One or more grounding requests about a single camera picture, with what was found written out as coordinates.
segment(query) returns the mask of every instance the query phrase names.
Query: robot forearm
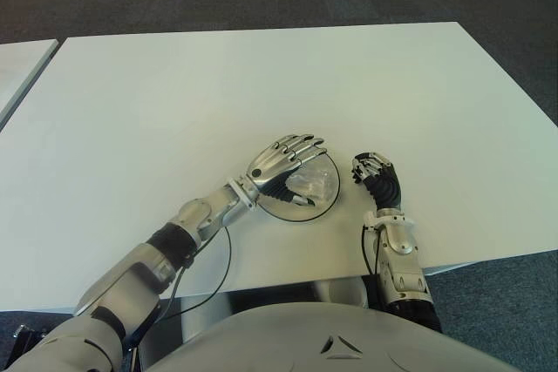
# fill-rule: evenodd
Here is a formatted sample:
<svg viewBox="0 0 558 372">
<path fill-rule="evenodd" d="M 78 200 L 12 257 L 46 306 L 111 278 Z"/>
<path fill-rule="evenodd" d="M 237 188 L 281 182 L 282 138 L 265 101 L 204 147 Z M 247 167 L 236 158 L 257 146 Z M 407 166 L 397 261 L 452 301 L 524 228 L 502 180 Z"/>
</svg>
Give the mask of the robot forearm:
<svg viewBox="0 0 558 372">
<path fill-rule="evenodd" d="M 52 330 L 9 370 L 118 371 L 122 348 L 135 346 L 154 324 L 160 311 L 159 295 L 179 269 L 190 266 L 203 241 L 254 209 L 260 193 L 301 205 L 309 201 L 289 191 L 285 180 L 326 152 L 317 147 L 322 142 L 312 135 L 283 137 L 252 161 L 246 175 L 206 198 L 186 203 L 87 290 L 74 318 Z"/>
<path fill-rule="evenodd" d="M 377 213 L 364 216 L 364 228 L 375 234 L 378 288 L 384 310 L 441 331 L 432 296 L 412 236 L 413 223 L 401 211 L 401 188 L 391 162 L 376 152 L 353 159 L 353 177 L 376 201 Z"/>
</svg>

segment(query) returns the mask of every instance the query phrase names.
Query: silver metal plate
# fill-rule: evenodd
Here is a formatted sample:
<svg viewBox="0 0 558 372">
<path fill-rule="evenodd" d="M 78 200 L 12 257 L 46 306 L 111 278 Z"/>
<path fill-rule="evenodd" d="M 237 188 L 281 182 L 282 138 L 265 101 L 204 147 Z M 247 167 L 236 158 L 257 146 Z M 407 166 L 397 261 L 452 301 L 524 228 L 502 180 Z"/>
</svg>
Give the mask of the silver metal plate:
<svg viewBox="0 0 558 372">
<path fill-rule="evenodd" d="M 287 179 L 287 187 L 306 198 L 315 206 L 299 206 L 260 195 L 258 205 L 274 217 L 286 221 L 313 220 L 326 213 L 337 200 L 341 180 L 331 157 L 323 154 L 306 163 Z"/>
</svg>

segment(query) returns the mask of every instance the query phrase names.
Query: wire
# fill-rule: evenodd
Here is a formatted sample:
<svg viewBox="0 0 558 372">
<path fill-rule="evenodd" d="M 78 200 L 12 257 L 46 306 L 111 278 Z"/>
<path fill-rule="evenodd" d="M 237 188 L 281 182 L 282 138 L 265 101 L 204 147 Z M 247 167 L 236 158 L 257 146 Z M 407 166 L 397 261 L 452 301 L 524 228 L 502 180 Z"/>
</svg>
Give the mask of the wire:
<svg viewBox="0 0 558 372">
<path fill-rule="evenodd" d="M 366 226 L 363 226 L 363 231 L 360 235 L 360 247 L 363 250 L 364 263 L 366 263 L 366 268 L 368 269 L 368 273 L 372 276 L 374 274 L 372 273 L 372 269 L 370 268 L 370 263 L 368 262 L 368 257 L 366 257 L 366 249 L 364 248 L 364 233 L 365 232 L 366 232 Z"/>
<path fill-rule="evenodd" d="M 209 240 L 207 240 L 205 243 L 203 243 L 203 246 L 201 246 L 200 248 L 198 248 L 198 250 L 194 253 L 194 256 L 192 256 L 192 257 L 195 257 L 195 256 L 197 256 L 198 254 L 200 254 L 201 251 L 202 251 L 204 248 L 206 248 L 206 247 L 208 246 L 208 244 L 215 238 L 215 235 L 217 235 L 217 233 L 213 234 L 213 235 L 209 238 Z M 185 270 L 186 270 L 186 266 L 183 266 L 183 267 L 180 269 L 180 271 L 179 271 L 179 273 L 178 273 L 178 276 L 176 277 L 176 281 L 174 282 L 173 292 L 171 293 L 171 297 L 170 297 L 170 299 L 168 300 L 168 304 L 167 304 L 167 306 L 165 307 L 165 309 L 163 310 L 163 312 L 159 315 L 159 318 L 157 319 L 157 321 L 155 322 L 155 324 L 158 323 L 159 321 L 165 320 L 165 315 L 167 315 L 168 310 L 170 309 L 171 305 L 173 305 L 174 298 L 175 298 L 175 296 L 176 296 L 176 291 L 177 291 L 177 289 L 178 289 L 178 286 L 179 286 L 179 284 L 180 284 L 180 280 L 182 279 L 182 275 L 184 274 L 184 271 L 185 271 Z"/>
<path fill-rule="evenodd" d="M 167 316 L 167 317 L 162 317 L 162 318 L 161 318 L 162 321 L 163 321 L 163 320 L 169 320 L 169 319 L 171 319 L 171 318 L 173 318 L 173 317 L 176 317 L 177 315 L 183 315 L 183 314 L 185 314 L 185 313 L 187 313 L 187 312 L 189 312 L 189 311 L 192 311 L 193 309 L 196 309 L 196 308 L 202 306 L 203 304 L 205 304 L 206 302 L 208 302 L 209 300 L 211 300 L 214 296 L 216 296 L 217 293 L 219 292 L 219 290 L 221 289 L 221 287 L 223 286 L 223 283 L 225 283 L 225 280 L 227 279 L 228 271 L 230 270 L 230 261 L 231 261 L 232 258 L 233 258 L 233 244 L 231 243 L 231 240 L 230 240 L 230 233 L 228 232 L 228 228 L 226 228 L 226 227 L 224 227 L 224 228 L 225 228 L 225 232 L 227 233 L 227 238 L 228 238 L 228 262 L 227 262 L 227 269 L 225 270 L 225 274 L 223 275 L 223 279 L 221 279 L 221 282 L 219 283 L 219 286 L 216 288 L 215 291 L 213 291 L 213 293 L 212 293 L 210 296 L 208 296 L 208 297 L 207 297 L 205 300 L 203 300 L 202 302 L 199 302 L 199 303 L 193 305 L 193 306 L 190 307 L 190 308 L 183 309 L 182 311 L 180 311 L 180 312 L 178 312 L 178 313 L 171 314 L 171 315 L 169 315 L 169 316 Z M 200 250 L 199 250 L 196 254 L 198 254 L 201 250 L 203 250 L 203 248 L 205 248 L 205 246 L 206 246 L 207 244 L 209 244 L 209 243 L 206 242 L 202 247 L 200 247 Z"/>
<path fill-rule="evenodd" d="M 368 273 L 370 274 L 370 276 L 374 276 L 376 278 L 376 299 L 378 300 L 378 304 L 380 305 L 380 307 L 383 309 L 384 308 L 384 304 L 382 303 L 382 299 L 380 297 L 380 291 L 379 291 L 379 276 L 378 276 L 378 255 L 380 252 L 380 237 L 382 235 L 382 230 L 380 230 L 378 232 L 378 243 L 376 245 L 376 260 L 374 262 L 374 273 L 372 273 L 372 269 L 370 267 L 370 263 L 368 261 L 368 256 L 366 256 L 366 249 L 364 248 L 364 234 L 366 233 L 366 226 L 363 226 L 363 231 L 360 235 L 360 247 L 362 248 L 363 251 L 363 257 L 364 257 L 364 263 L 366 263 L 366 268 L 368 269 Z"/>
</svg>

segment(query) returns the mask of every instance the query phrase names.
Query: robotic hand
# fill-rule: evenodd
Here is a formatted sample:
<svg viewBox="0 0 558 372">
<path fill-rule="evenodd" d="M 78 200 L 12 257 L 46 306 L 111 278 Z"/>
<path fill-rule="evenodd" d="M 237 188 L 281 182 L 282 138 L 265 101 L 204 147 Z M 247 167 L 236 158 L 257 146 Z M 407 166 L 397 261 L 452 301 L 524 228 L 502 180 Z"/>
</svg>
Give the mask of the robotic hand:
<svg viewBox="0 0 558 372">
<path fill-rule="evenodd" d="M 401 211 L 401 187 L 393 164 L 377 152 L 363 152 L 353 159 L 352 165 L 353 179 L 357 184 L 363 183 L 376 201 L 376 213 L 369 211 L 364 216 L 363 250 L 365 233 L 374 232 L 374 274 L 379 274 L 378 287 L 385 311 L 441 332 L 419 265 L 419 247 L 412 237 L 413 222 Z"/>
<path fill-rule="evenodd" d="M 255 209 L 260 193 L 298 205 L 310 199 L 291 192 L 287 178 L 324 154 L 322 139 L 289 135 L 263 150 L 247 173 L 205 198 L 191 200 L 147 241 L 93 284 L 74 318 L 52 330 L 10 370 L 57 372 L 119 370 L 122 348 L 136 346 L 160 313 L 159 295 L 189 267 L 201 243 Z"/>
<path fill-rule="evenodd" d="M 401 187 L 390 160 L 378 152 L 363 152 L 352 160 L 353 179 L 364 183 L 377 209 L 399 208 Z"/>
<path fill-rule="evenodd" d="M 248 178 L 264 195 L 293 202 L 297 205 L 312 205 L 314 201 L 290 191 L 285 181 L 304 163 L 327 152 L 319 148 L 323 139 L 311 134 L 288 135 L 279 139 L 256 157 L 248 166 Z"/>
</svg>

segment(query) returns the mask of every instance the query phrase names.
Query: robot finger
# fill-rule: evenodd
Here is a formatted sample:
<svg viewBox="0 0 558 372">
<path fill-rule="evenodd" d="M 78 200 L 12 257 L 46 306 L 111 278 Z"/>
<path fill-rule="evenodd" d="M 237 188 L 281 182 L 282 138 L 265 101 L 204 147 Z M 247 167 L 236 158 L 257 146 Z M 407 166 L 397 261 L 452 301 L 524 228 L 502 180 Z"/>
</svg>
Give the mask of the robot finger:
<svg viewBox="0 0 558 372">
<path fill-rule="evenodd" d="M 292 148 L 292 151 L 295 152 L 295 155 L 300 155 L 306 150 L 309 150 L 310 148 L 315 147 L 316 145 L 320 145 L 322 143 L 323 143 L 323 139 L 314 139 L 314 138 L 307 139 L 303 141 L 301 144 L 295 145 Z"/>
<path fill-rule="evenodd" d="M 313 139 L 314 136 L 312 134 L 304 134 L 297 137 L 293 137 L 292 139 L 288 139 L 283 144 L 287 147 L 286 151 L 290 151 L 293 147 L 303 143 L 304 141 L 308 141 L 309 139 Z"/>
<path fill-rule="evenodd" d="M 298 154 L 296 157 L 297 160 L 300 161 L 300 164 L 303 165 L 304 163 L 308 163 L 312 159 L 315 159 L 316 157 L 321 156 L 322 154 L 325 154 L 327 152 L 328 152 L 327 148 L 316 147 L 314 149 L 308 150 L 307 152 L 302 152 L 301 154 Z"/>
</svg>

